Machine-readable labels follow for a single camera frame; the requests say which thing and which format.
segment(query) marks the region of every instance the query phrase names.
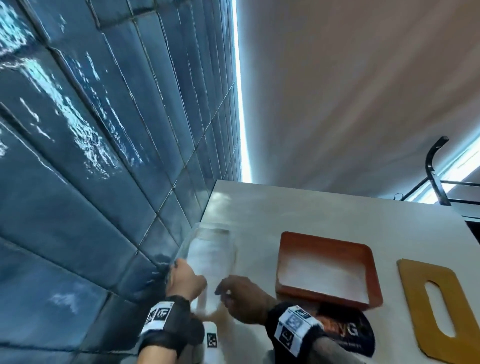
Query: blue tile wall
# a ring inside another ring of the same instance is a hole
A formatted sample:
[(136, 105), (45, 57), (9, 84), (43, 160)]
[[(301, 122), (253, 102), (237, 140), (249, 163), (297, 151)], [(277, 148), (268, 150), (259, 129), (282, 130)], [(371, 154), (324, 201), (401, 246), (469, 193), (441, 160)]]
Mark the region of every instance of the blue tile wall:
[(0, 9), (0, 361), (133, 364), (216, 181), (241, 180), (231, 0)]

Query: yellow cutout board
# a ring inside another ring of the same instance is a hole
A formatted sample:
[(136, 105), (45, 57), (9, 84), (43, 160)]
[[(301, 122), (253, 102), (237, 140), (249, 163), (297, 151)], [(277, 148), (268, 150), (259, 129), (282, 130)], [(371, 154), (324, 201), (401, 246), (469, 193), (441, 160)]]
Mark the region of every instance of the yellow cutout board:
[[(401, 259), (397, 262), (408, 309), (420, 350), (430, 358), (449, 364), (480, 363), (480, 328), (456, 274), (448, 268)], [(442, 292), (456, 336), (445, 335), (437, 325), (427, 282)]]

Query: hand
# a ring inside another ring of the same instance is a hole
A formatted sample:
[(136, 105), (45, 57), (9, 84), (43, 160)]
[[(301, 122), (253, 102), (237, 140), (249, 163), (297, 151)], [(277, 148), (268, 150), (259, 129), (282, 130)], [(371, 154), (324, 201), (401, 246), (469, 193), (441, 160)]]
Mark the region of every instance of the hand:
[(204, 276), (197, 276), (186, 260), (177, 259), (170, 270), (167, 297), (181, 296), (191, 302), (200, 296), (206, 286)]
[(215, 294), (221, 295), (228, 312), (244, 324), (265, 325), (268, 312), (278, 303), (246, 277), (225, 278), (220, 282)]

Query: person's left hand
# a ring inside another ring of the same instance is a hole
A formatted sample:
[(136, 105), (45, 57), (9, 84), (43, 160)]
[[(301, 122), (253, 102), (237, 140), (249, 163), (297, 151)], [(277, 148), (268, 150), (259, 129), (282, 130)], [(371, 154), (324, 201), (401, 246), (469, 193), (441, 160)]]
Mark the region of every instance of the person's left hand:
[(197, 276), (186, 260), (177, 259), (170, 271), (167, 297), (181, 296), (191, 302), (200, 296), (206, 286), (204, 276)]

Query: white sticker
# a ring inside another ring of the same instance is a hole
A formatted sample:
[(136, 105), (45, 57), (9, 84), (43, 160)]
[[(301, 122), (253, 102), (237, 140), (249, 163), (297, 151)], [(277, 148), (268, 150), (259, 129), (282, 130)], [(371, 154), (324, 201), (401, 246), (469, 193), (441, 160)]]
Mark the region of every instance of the white sticker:
[(150, 330), (163, 330), (173, 304), (173, 302), (159, 302), (153, 306), (140, 335)]
[(278, 320), (275, 338), (297, 358), (303, 338), (317, 325), (324, 328), (320, 321), (300, 306), (289, 307)]

